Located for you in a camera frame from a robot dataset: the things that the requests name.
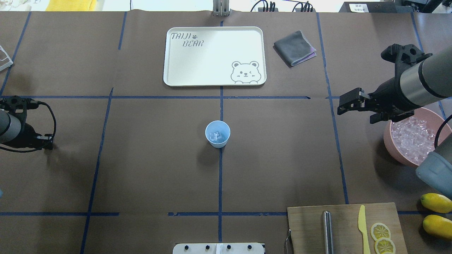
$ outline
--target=yellow cloth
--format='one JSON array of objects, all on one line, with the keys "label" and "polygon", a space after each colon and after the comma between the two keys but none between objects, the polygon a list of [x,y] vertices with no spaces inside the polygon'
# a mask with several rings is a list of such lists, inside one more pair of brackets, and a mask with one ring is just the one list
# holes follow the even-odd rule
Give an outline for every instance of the yellow cloth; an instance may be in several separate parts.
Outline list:
[{"label": "yellow cloth", "polygon": [[46,11],[93,11],[97,0],[50,0]]}]

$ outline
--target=blue tape line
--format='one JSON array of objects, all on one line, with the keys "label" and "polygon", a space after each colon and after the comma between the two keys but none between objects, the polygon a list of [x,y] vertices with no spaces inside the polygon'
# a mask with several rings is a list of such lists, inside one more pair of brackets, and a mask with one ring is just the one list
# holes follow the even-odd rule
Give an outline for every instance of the blue tape line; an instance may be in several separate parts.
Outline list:
[{"label": "blue tape line", "polygon": [[[87,212],[0,212],[0,216],[87,216]],[[119,216],[119,212],[96,212],[91,216]]]},{"label": "blue tape line", "polygon": [[225,96],[225,99],[310,99],[309,96]]},{"label": "blue tape line", "polygon": [[334,137],[336,138],[336,148],[337,148],[338,154],[339,154],[339,164],[340,164],[340,171],[341,171],[341,177],[342,177],[342,188],[344,190],[345,203],[348,204],[347,184],[345,182],[344,165],[342,162],[342,153],[340,150],[339,136],[338,136],[338,130],[337,130],[337,126],[336,126],[336,116],[334,115],[334,106],[333,106],[333,99],[332,99],[332,95],[331,95],[330,79],[328,78],[328,72],[326,70],[325,48],[323,45],[322,28],[320,27],[320,16],[319,16],[318,12],[316,13],[316,15],[317,15],[317,26],[319,28],[320,46],[322,48],[323,67],[325,70],[325,79],[326,79],[326,84],[327,84],[327,88],[328,88],[328,98],[330,101],[331,118],[333,119]]},{"label": "blue tape line", "polygon": [[113,96],[113,99],[220,99],[220,96]]},{"label": "blue tape line", "polygon": [[122,37],[124,35],[124,28],[126,27],[126,18],[127,18],[127,11],[124,12],[124,19],[122,20],[121,37],[119,38],[118,50],[121,50]]},{"label": "blue tape line", "polygon": [[168,216],[218,216],[218,212],[169,212]]},{"label": "blue tape line", "polygon": [[119,212],[92,212],[91,216],[119,216]]},{"label": "blue tape line", "polygon": [[223,216],[287,216],[287,212],[224,212]]},{"label": "blue tape line", "polygon": [[[223,107],[221,107],[221,116],[223,115]],[[218,242],[223,241],[222,236],[222,213],[223,213],[223,148],[220,148],[220,171],[218,178]]]},{"label": "blue tape line", "polygon": [[[219,216],[218,212],[169,212],[168,216]],[[287,216],[287,212],[222,212],[221,216]]]},{"label": "blue tape line", "polygon": [[[64,95],[19,95],[22,98],[32,99],[108,99],[108,96],[91,96],[91,95],[79,95],[79,96],[64,96]],[[7,98],[9,96],[2,95],[0,98]]]},{"label": "blue tape line", "polygon": [[421,215],[430,215],[430,214],[436,214],[436,215],[443,215],[444,213],[439,212],[433,212],[433,211],[397,211],[397,214],[399,215],[413,215],[413,214],[421,214]]},{"label": "blue tape line", "polygon": [[220,86],[220,121],[223,121],[223,87]]},{"label": "blue tape line", "polygon": [[[31,17],[31,11],[28,12],[27,20],[25,21],[24,28],[22,29],[22,33],[20,34],[19,41],[17,42],[17,46],[16,46],[16,49],[14,50],[13,57],[11,58],[11,60],[13,60],[13,62],[16,59],[17,51],[19,50],[20,43],[22,42],[22,39],[24,37],[25,30],[27,29],[28,22],[30,21],[30,17]],[[6,82],[8,81],[8,78],[9,78],[9,73],[11,72],[11,67],[12,66],[8,67],[8,71],[6,72],[5,80],[3,80],[3,85],[0,89],[0,95],[3,94],[3,91],[5,89]]]},{"label": "blue tape line", "polygon": [[86,216],[86,212],[0,212],[0,216]]},{"label": "blue tape line", "polygon": [[443,115],[443,119],[446,120],[446,113],[444,112],[444,107],[443,107],[443,103],[441,101],[438,101],[439,104],[439,109],[441,110],[441,114]]},{"label": "blue tape line", "polygon": [[414,33],[416,34],[416,38],[418,39],[419,49],[422,50],[422,52],[424,52],[424,48],[422,47],[421,39],[419,37],[418,28],[416,26],[416,20],[414,19],[414,13],[410,13],[410,14],[411,14],[411,21],[413,22]]},{"label": "blue tape line", "polygon": [[[19,95],[22,98],[33,99],[108,99],[104,95]],[[221,99],[221,96],[152,96],[152,95],[114,95],[113,99]],[[223,99],[311,99],[309,96],[223,96]]]},{"label": "blue tape line", "polygon": [[105,113],[104,128],[102,130],[102,137],[100,139],[99,153],[97,155],[96,170],[94,172],[93,187],[91,189],[91,196],[89,198],[88,214],[86,216],[85,231],[83,232],[83,240],[82,240],[82,246],[80,248],[80,254],[83,254],[85,252],[86,237],[88,235],[88,228],[89,228],[89,218],[91,217],[91,211],[93,209],[94,193],[96,190],[97,176],[99,174],[100,157],[102,155],[102,149],[104,147],[105,130],[107,128],[108,115],[110,114],[110,105],[112,102],[112,95],[113,95],[113,88],[111,89],[110,95],[108,96],[107,112]]},{"label": "blue tape line", "polygon": [[[220,86],[220,121],[223,121],[223,86]],[[223,148],[220,148],[219,172],[218,172],[218,242],[223,242]]]}]

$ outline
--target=blue paper cup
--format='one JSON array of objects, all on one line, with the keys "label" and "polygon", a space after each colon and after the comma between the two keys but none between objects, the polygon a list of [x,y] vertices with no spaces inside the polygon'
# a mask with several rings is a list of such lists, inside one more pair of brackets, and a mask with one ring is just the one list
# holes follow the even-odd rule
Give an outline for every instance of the blue paper cup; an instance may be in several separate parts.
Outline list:
[{"label": "blue paper cup", "polygon": [[215,148],[224,147],[230,135],[231,129],[223,121],[213,121],[206,127],[206,138]]}]

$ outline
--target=gray cloth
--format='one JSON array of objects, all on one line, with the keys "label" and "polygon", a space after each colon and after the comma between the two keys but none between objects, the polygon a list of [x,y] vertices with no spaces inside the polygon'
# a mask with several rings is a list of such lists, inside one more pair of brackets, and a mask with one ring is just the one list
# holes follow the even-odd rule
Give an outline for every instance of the gray cloth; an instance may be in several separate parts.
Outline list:
[{"label": "gray cloth", "polygon": [[316,49],[299,30],[274,43],[276,51],[290,66],[307,61],[316,56]]}]

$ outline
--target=black cable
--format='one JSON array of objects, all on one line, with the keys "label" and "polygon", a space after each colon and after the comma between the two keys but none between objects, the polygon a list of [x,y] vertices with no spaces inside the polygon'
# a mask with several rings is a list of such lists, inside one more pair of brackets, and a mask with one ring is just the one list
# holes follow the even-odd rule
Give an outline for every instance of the black cable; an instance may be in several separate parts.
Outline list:
[{"label": "black cable", "polygon": [[302,12],[306,12],[308,6],[309,6],[309,1],[306,1],[305,7],[303,8]]},{"label": "black cable", "polygon": [[297,7],[297,5],[301,5],[301,10],[303,10],[303,3],[302,3],[302,2],[298,2],[298,3],[293,7],[292,12],[295,11],[295,8]]},{"label": "black cable", "polygon": [[57,129],[56,129],[57,128],[57,120],[55,118],[55,114],[53,113],[52,109],[50,108],[50,106],[47,103],[42,102],[42,101],[38,101],[37,103],[38,103],[38,105],[46,106],[49,109],[50,114],[52,115],[52,118],[53,118],[53,134],[52,134],[52,137],[47,142],[45,142],[44,145],[42,145],[42,146],[40,146],[38,148],[32,149],[32,150],[24,150],[24,151],[23,150],[12,150],[12,149],[9,149],[9,148],[6,148],[6,147],[2,147],[2,146],[0,146],[0,150],[5,150],[5,151],[8,151],[8,152],[14,152],[14,153],[31,153],[31,152],[34,152],[34,151],[41,150],[42,148],[44,148],[50,142],[53,141],[53,138],[55,137],[55,133],[57,131]]},{"label": "black cable", "polygon": [[306,12],[312,12],[313,9],[312,4],[309,1],[306,1],[306,4],[308,5]]},{"label": "black cable", "polygon": [[251,8],[251,11],[250,11],[250,12],[252,12],[253,9],[254,9],[254,7],[256,7],[256,5],[257,5],[258,3],[260,3],[260,2],[263,2],[263,3],[264,3],[263,11],[265,11],[265,9],[268,9],[268,2],[267,2],[266,0],[259,0],[259,1],[257,1],[257,2],[253,5],[253,7]]},{"label": "black cable", "polygon": [[444,120],[444,122],[441,124],[438,131],[436,132],[435,143],[434,143],[435,148],[438,147],[439,134],[441,133],[441,130],[443,130],[444,126],[446,126],[447,122],[449,122],[451,119],[452,119],[452,115],[450,115],[446,120]]}]

